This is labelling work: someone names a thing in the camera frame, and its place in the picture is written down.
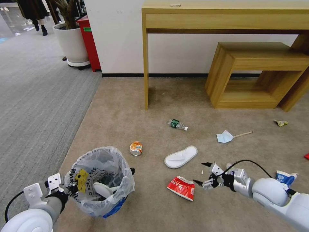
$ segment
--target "wooden stick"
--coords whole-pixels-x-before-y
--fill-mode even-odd
[[[243,133],[243,134],[240,134],[240,135],[235,135],[233,138],[237,138],[237,137],[240,137],[240,136],[243,136],[243,135],[247,135],[247,134],[251,134],[253,133],[253,131],[250,131],[250,132],[247,132],[247,133]]]

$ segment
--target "crushed red cup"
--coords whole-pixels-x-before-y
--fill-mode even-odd
[[[189,201],[193,201],[194,183],[192,181],[189,181],[181,176],[177,176],[171,180],[171,182],[167,185],[167,188],[173,193],[176,193]]]

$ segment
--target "green label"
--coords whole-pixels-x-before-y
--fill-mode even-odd
[[[176,119],[173,119],[171,122],[171,127],[176,128],[176,126],[178,125],[179,121]]]

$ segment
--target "red cabinet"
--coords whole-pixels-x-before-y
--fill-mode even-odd
[[[95,72],[96,70],[101,70],[100,61],[96,45],[94,44],[88,16],[86,15],[82,17],[81,19],[77,20],[77,22],[80,25],[80,30],[84,38],[92,71]]]

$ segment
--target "gray carpet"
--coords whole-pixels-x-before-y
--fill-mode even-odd
[[[48,36],[32,30],[0,44],[0,227],[15,194],[59,170],[101,81],[63,62],[46,27]],[[9,216],[26,208],[20,196]]]

